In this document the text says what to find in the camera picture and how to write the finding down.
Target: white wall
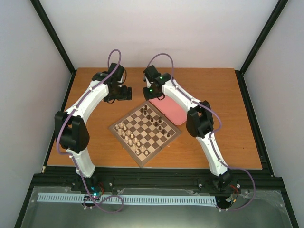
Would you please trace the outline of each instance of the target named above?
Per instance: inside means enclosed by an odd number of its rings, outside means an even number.
[[[145,67],[168,52],[177,67],[240,69],[277,0],[42,0],[76,67]],[[166,58],[155,61],[167,67]]]
[[[0,226],[15,225],[41,171],[70,78],[29,0],[0,1]]]
[[[289,1],[245,74],[276,176],[304,227],[304,1]]]

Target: white slotted strip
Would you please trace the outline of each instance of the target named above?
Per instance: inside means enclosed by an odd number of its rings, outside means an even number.
[[[110,195],[102,195],[96,202],[105,199]],[[196,205],[210,206],[216,205],[213,196],[140,196],[140,195],[119,195],[123,198],[125,205]],[[88,195],[70,193],[39,193],[37,202],[60,202],[60,203],[83,203]],[[107,199],[104,204],[121,204],[117,197]]]

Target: wooden tabletop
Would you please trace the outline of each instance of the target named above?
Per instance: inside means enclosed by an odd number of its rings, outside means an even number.
[[[87,89],[92,76],[105,68],[79,68],[66,104],[69,108]],[[118,140],[109,131],[109,126],[145,101],[143,97],[144,68],[127,68],[125,85],[132,87],[131,101],[115,101],[108,104],[101,101],[91,114],[87,129],[90,134],[88,151],[95,166],[138,167]],[[159,68],[161,73],[168,68]],[[230,68],[176,68],[174,78],[197,99],[207,100],[223,122],[223,128],[216,133],[220,151],[230,166],[246,169],[262,169],[257,147],[252,135],[248,116],[238,87],[234,69]],[[214,117],[214,128],[218,125]],[[209,168],[204,152],[186,129],[178,126],[181,135],[159,152],[144,167],[154,168]],[[59,155],[53,145],[47,165],[72,166],[72,160]]]

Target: pink plastic lid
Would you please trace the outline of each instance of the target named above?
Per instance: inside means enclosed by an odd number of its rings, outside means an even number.
[[[170,97],[166,96],[163,100],[157,98],[150,102],[162,112],[174,125],[182,125],[186,122],[187,113]]]

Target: white arm segment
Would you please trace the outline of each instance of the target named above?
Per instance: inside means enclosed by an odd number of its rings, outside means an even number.
[[[76,101],[76,103],[66,110],[68,114],[70,114],[74,108],[76,108],[76,104],[80,101],[80,99],[91,90],[93,86],[95,86],[99,81],[92,81],[90,83],[90,86],[88,89],[84,92],[84,94]],[[76,109],[76,111],[73,113],[73,116],[80,116],[85,124],[91,115],[91,113],[94,111],[96,106],[99,102],[104,99],[109,94],[108,85],[101,84],[98,87],[96,87],[90,94],[83,100],[83,102],[80,104],[80,106]],[[81,170],[84,177],[91,177],[95,171],[95,166],[93,165],[89,152],[87,150],[87,147],[81,151],[80,153],[76,153],[75,151],[67,149],[66,152],[71,153],[75,161]]]
[[[172,84],[172,82],[169,80],[162,86],[162,92],[172,98],[177,104],[179,104],[185,112],[188,112],[190,108],[194,108],[197,105],[194,104],[192,101],[196,101],[197,103],[200,102],[200,100],[194,98],[189,93],[187,93],[182,87],[180,87],[175,80],[173,80],[175,85],[178,86],[178,88],[184,92],[188,97],[191,98],[191,101],[188,100],[182,93],[180,93],[176,87]],[[214,134],[211,136],[211,140],[213,142],[213,145],[216,149],[216,152],[218,156],[220,157],[220,160],[218,161],[213,148],[211,146],[210,140],[209,140],[210,133],[207,133],[205,135],[205,138],[196,137],[196,139],[199,141],[200,145],[203,148],[203,151],[207,157],[207,160],[209,162],[210,171],[213,175],[219,176],[227,171],[227,168],[222,165],[220,162],[225,163],[220,151],[219,147],[217,145],[217,142],[215,140]]]

